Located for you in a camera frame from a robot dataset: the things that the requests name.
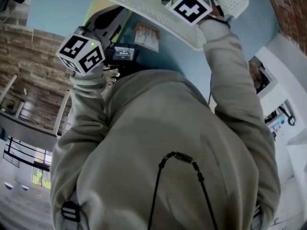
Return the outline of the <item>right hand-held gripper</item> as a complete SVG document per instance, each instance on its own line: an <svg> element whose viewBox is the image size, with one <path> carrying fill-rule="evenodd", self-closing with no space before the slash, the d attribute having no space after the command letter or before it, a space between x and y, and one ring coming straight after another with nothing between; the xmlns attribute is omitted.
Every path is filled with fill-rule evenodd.
<svg viewBox="0 0 307 230"><path fill-rule="evenodd" d="M161 0L161 3L190 26L212 12L211 0Z"/></svg>

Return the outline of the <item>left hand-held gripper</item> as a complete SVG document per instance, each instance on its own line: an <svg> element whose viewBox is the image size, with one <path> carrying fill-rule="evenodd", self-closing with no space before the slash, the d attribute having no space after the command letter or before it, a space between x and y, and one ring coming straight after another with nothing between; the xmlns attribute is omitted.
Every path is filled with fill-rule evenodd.
<svg viewBox="0 0 307 230"><path fill-rule="evenodd" d="M130 16L130 11L114 5L94 13L84 26L69 35L56 52L70 70L89 75L103 61L110 60L119 36Z"/></svg>

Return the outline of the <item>person's right forearm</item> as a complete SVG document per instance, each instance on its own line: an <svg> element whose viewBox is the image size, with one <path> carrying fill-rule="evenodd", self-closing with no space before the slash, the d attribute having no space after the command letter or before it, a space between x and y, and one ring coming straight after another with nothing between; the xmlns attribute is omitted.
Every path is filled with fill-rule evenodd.
<svg viewBox="0 0 307 230"><path fill-rule="evenodd" d="M263 112L238 37L223 22L205 20L199 25L206 36L203 49L212 72L215 113L227 122L262 125Z"/></svg>

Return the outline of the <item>person's left forearm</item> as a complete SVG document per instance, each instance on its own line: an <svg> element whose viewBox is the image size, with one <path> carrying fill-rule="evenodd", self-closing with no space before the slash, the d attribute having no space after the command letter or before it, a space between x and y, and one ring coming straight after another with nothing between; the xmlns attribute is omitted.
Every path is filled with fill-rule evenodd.
<svg viewBox="0 0 307 230"><path fill-rule="evenodd" d="M106 87L103 68L97 67L88 75L71 76L71 128L70 134L84 140L101 142L108 132L102 92Z"/></svg>

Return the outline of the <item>person's right hand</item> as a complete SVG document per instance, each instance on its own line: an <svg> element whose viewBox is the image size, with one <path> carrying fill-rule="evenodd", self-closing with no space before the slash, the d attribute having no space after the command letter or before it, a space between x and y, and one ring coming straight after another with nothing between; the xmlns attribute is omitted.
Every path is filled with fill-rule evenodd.
<svg viewBox="0 0 307 230"><path fill-rule="evenodd" d="M219 0L211 0L212 12L209 14L213 18L224 19L224 12L220 6Z"/></svg>

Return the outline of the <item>light blue table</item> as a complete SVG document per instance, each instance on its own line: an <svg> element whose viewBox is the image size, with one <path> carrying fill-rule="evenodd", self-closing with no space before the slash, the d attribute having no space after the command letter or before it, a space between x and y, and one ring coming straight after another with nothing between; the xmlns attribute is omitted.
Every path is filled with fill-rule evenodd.
<svg viewBox="0 0 307 230"><path fill-rule="evenodd" d="M68 36L83 25L92 0L32 0L27 26ZM270 0L249 0L247 8L231 22L231 30L243 47L246 60L267 45L279 32L279 23ZM137 62L151 69L168 69L186 76L208 99L211 70L203 52L195 51L180 39L160 29L159 52L141 47Z"/></svg>

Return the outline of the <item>green and yellow book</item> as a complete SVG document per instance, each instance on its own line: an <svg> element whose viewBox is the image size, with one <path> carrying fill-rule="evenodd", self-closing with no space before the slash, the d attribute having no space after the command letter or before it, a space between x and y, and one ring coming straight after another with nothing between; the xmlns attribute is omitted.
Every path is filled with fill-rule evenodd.
<svg viewBox="0 0 307 230"><path fill-rule="evenodd" d="M85 25L87 23L87 21L90 19L90 17L95 14L96 12L102 10L102 9L105 9L105 8L108 8L108 7L111 7L111 6L115 6L117 4L111 2L111 1L108 1L108 0L92 0L90 6L89 6L89 9L86 13L86 16L85 16L85 19L84 19L84 22L83 24ZM115 43L118 41L128 19L130 18L132 14L132 11L128 10L128 16L122 26L122 28L120 29L120 31L112 38L112 42Z"/></svg>

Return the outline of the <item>small screen device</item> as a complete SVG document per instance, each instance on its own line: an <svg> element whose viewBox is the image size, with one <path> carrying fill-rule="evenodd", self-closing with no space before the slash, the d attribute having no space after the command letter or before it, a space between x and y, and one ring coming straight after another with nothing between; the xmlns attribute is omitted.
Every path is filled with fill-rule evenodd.
<svg viewBox="0 0 307 230"><path fill-rule="evenodd" d="M135 47L133 46L115 46L113 60L133 61L135 56Z"/></svg>

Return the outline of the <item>grey table with white legs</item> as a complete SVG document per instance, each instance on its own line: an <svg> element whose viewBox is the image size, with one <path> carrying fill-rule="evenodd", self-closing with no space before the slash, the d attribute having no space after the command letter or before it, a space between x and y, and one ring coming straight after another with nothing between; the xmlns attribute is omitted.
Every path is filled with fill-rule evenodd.
<svg viewBox="0 0 307 230"><path fill-rule="evenodd" d="M19 105L14 116L0 109L0 127L2 127L12 138L33 147L51 152L55 143L58 141L58 130L69 96L70 92L66 91L52 130L19 119L19 114L24 103Z"/></svg>

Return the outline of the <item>person's grey hoodie torso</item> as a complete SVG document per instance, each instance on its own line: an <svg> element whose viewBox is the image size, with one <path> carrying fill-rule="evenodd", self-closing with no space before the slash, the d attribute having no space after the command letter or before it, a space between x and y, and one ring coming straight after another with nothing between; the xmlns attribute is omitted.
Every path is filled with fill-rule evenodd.
<svg viewBox="0 0 307 230"><path fill-rule="evenodd" d="M225 121L167 70L118 80L104 102L101 142L68 130L53 149L55 230L267 230L280 182L264 121ZM67 201L79 205L80 222L62 216Z"/></svg>

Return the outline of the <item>black metal railing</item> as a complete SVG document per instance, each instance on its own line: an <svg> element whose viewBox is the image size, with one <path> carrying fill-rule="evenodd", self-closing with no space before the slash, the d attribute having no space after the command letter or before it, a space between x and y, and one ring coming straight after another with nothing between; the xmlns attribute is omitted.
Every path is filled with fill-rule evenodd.
<svg viewBox="0 0 307 230"><path fill-rule="evenodd" d="M46 172L50 171L52 152L9 137L4 153L14 160Z"/></svg>

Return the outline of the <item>white partition panel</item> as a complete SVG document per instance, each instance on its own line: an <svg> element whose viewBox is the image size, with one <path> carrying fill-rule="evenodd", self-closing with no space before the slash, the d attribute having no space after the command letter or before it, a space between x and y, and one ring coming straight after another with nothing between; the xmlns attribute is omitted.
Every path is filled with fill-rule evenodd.
<svg viewBox="0 0 307 230"><path fill-rule="evenodd" d="M270 82L257 96L260 99L263 117L270 115L287 100L287 94L277 80Z"/></svg>

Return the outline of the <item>window with green view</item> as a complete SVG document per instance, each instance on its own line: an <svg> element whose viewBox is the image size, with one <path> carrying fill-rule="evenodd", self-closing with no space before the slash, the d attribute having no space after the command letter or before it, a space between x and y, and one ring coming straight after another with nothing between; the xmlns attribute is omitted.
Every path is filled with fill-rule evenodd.
<svg viewBox="0 0 307 230"><path fill-rule="evenodd" d="M50 189L51 188L51 180L50 180L50 172L33 168L32 172L32 184L37 186Z"/></svg>

